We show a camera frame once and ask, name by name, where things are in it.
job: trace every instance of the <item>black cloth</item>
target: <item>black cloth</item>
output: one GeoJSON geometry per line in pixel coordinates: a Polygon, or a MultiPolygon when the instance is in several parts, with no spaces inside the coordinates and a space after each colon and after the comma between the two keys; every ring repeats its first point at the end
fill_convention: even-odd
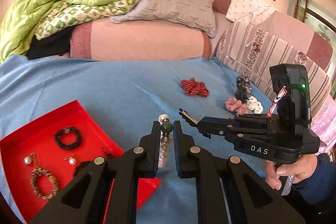
{"type": "Polygon", "coordinates": [[[34,36],[26,54],[27,58],[33,60],[70,52],[70,38],[75,27],[70,26],[41,40],[37,40],[36,36],[34,36]]]}
{"type": "Polygon", "coordinates": [[[293,184],[284,198],[307,224],[336,223],[336,164],[320,154],[313,175],[293,184]]]}

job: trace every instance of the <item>green bead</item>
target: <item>green bead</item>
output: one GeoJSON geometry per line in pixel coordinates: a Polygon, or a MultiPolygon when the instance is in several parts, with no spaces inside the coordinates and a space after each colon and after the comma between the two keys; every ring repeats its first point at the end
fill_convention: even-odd
{"type": "Polygon", "coordinates": [[[161,125],[161,131],[163,133],[170,133],[173,131],[173,125],[171,124],[171,122],[163,122],[162,125],[161,125]]]}

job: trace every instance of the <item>human hand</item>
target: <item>human hand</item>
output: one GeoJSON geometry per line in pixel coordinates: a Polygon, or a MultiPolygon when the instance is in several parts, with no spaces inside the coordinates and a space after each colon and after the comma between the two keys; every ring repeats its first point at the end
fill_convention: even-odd
{"type": "Polygon", "coordinates": [[[265,181],[273,189],[280,190],[281,181],[279,176],[295,175],[293,183],[299,183],[300,181],[312,176],[317,166],[317,157],[315,154],[302,155],[293,164],[284,164],[280,167],[274,166],[272,161],[266,160],[266,178],[265,181]]]}

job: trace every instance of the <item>pink curtain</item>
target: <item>pink curtain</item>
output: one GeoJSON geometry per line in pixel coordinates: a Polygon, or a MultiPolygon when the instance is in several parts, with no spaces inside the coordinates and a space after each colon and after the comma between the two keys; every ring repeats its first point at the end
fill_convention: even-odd
{"type": "Polygon", "coordinates": [[[311,130],[321,139],[317,155],[333,148],[336,143],[336,103],[330,96],[327,97],[319,114],[311,123],[311,130]]]}

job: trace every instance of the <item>red box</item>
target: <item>red box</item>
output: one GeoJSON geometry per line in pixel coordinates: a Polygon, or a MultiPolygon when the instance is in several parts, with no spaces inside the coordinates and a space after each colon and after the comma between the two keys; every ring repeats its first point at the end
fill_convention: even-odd
{"type": "MultiPolygon", "coordinates": [[[[66,134],[62,142],[75,141],[74,134],[66,134]]],[[[63,189],[73,178],[74,165],[65,157],[74,154],[78,163],[104,156],[101,148],[114,156],[124,151],[96,124],[76,100],[59,107],[12,132],[0,140],[0,153],[7,183],[23,218],[29,223],[31,218],[47,203],[33,193],[30,184],[33,165],[25,165],[23,159],[36,152],[42,168],[50,171],[63,189]],[[82,135],[82,143],[74,150],[63,150],[54,141],[54,134],[65,127],[76,127],[82,135]]],[[[161,181],[140,179],[137,208],[155,191],[161,181]]],[[[52,185],[45,176],[38,179],[42,192],[51,193],[52,185]]]]}

